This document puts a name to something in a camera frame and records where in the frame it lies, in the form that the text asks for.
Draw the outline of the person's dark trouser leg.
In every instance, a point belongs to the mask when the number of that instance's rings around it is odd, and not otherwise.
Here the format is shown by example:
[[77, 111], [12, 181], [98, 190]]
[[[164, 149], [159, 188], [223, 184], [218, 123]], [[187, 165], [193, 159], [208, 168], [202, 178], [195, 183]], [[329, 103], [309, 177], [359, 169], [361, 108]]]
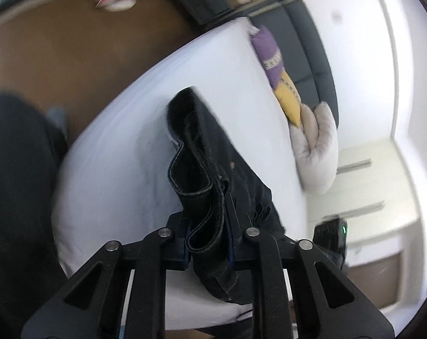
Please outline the person's dark trouser leg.
[[15, 335], [66, 282], [51, 216], [67, 150], [63, 110], [0, 94], [0, 327]]

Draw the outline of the purple pillow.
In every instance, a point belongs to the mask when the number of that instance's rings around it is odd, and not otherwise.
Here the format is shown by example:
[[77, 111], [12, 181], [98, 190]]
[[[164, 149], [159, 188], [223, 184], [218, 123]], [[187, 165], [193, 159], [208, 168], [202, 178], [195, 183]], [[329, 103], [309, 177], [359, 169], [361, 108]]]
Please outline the purple pillow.
[[261, 26], [251, 35], [251, 43], [273, 90], [279, 85], [284, 71], [281, 50], [270, 30]]

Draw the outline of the beige folded duvet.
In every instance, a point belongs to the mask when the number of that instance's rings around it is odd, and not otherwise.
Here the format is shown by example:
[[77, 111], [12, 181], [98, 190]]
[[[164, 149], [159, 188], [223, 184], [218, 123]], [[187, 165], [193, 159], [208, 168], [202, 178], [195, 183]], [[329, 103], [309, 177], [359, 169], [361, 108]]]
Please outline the beige folded duvet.
[[289, 125], [292, 151], [305, 192], [325, 194], [332, 187], [338, 167], [338, 132], [332, 110], [325, 102], [315, 109], [303, 104], [301, 124]]

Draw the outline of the black denim pants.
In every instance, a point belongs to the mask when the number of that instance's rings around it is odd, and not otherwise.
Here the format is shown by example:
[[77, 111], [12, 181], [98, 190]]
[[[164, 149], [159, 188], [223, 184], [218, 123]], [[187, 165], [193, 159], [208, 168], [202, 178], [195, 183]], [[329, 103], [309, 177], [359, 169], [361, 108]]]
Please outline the black denim pants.
[[248, 305], [253, 300], [251, 274], [230, 263], [227, 198], [234, 197], [236, 209], [248, 214], [254, 226], [284, 230], [271, 190], [192, 88], [169, 102], [167, 126], [177, 147], [168, 179], [189, 222], [186, 244], [194, 272], [215, 298]]

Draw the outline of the yellow pillow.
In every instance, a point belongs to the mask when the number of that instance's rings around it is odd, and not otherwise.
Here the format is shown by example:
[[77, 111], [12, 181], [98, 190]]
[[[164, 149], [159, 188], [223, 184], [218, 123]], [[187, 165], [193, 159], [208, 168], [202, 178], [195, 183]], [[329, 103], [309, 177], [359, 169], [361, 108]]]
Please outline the yellow pillow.
[[285, 70], [282, 72], [278, 85], [273, 92], [289, 121], [295, 127], [300, 127], [302, 104], [301, 97], [295, 84], [292, 82], [289, 74], [287, 74]]

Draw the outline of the white wardrobe doors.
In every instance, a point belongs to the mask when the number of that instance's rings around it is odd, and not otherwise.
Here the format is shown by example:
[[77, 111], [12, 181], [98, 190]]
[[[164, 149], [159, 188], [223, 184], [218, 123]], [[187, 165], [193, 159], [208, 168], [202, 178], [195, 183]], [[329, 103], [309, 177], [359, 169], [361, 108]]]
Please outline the white wardrobe doors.
[[323, 195], [307, 198], [308, 235], [334, 217], [347, 221], [347, 243], [380, 241], [420, 231], [415, 193], [398, 148], [391, 140], [339, 152], [338, 173]]

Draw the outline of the brown wooden door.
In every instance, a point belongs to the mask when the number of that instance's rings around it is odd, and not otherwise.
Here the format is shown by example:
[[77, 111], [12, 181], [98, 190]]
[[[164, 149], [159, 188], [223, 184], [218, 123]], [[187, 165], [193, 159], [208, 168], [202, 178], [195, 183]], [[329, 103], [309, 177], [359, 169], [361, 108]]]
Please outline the brown wooden door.
[[399, 301], [402, 253], [354, 251], [346, 262], [348, 277], [379, 309], [388, 308]]

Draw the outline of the grey bedside nightstand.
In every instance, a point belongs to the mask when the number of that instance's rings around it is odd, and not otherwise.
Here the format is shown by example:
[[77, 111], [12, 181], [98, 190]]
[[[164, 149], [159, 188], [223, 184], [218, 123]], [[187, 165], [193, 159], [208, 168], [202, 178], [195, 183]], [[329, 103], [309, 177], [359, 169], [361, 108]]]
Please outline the grey bedside nightstand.
[[227, 0], [174, 0], [174, 2], [196, 26], [208, 25], [232, 11]]

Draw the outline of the grey upholstered headboard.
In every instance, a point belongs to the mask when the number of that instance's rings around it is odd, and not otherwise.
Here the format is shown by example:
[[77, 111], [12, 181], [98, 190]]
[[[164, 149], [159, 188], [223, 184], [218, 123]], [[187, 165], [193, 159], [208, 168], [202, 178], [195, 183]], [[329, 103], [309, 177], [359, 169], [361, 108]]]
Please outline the grey upholstered headboard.
[[329, 60], [316, 24], [303, 0], [267, 0], [246, 16], [258, 28], [264, 26], [278, 44], [284, 68], [302, 102], [314, 108], [325, 102], [339, 124], [338, 101]]

